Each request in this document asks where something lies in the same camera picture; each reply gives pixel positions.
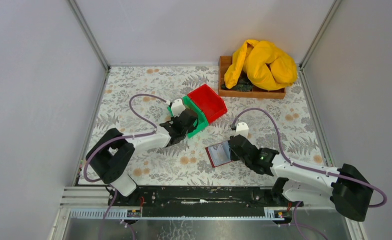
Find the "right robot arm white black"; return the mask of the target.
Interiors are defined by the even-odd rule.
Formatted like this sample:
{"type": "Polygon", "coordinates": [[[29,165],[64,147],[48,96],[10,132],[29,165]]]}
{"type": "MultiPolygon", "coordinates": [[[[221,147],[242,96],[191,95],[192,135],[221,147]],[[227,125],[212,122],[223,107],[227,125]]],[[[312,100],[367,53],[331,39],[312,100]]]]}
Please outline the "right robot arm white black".
{"type": "Polygon", "coordinates": [[[241,160],[255,173],[273,178],[271,194],[276,202],[300,201],[315,207],[334,207],[348,219],[365,220],[373,190],[356,167],[292,163],[277,150],[257,148],[242,135],[232,137],[228,145],[232,160],[241,160]]]}

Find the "green plastic bin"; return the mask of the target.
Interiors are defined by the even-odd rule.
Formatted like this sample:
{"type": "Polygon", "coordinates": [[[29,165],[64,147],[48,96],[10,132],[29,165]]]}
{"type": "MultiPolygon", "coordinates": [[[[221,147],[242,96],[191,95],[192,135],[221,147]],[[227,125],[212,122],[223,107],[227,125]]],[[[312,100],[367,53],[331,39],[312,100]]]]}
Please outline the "green plastic bin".
{"type": "Polygon", "coordinates": [[[208,126],[208,120],[194,100],[189,96],[173,100],[169,103],[173,129],[187,138],[192,138],[208,126]]]}

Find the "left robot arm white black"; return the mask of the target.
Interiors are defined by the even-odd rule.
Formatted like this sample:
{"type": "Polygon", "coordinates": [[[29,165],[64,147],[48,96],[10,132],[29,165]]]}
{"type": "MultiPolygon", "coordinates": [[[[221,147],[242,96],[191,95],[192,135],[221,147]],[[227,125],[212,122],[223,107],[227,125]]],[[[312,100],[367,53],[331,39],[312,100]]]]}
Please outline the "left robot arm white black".
{"type": "Polygon", "coordinates": [[[87,153],[84,169],[90,166],[99,180],[127,197],[137,188],[137,184],[125,173],[132,156],[178,144],[197,125],[197,113],[187,108],[178,116],[171,117],[170,121],[157,126],[153,132],[123,135],[118,129],[112,128],[87,153]]]}

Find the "red plastic bin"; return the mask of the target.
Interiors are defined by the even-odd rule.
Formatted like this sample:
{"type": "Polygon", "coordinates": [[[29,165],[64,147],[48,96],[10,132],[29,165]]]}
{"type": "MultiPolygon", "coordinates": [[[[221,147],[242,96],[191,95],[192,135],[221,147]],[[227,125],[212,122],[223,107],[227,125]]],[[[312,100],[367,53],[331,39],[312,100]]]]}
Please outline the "red plastic bin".
{"type": "Polygon", "coordinates": [[[204,113],[210,124],[228,112],[224,100],[207,84],[189,92],[187,96],[204,113]]]}

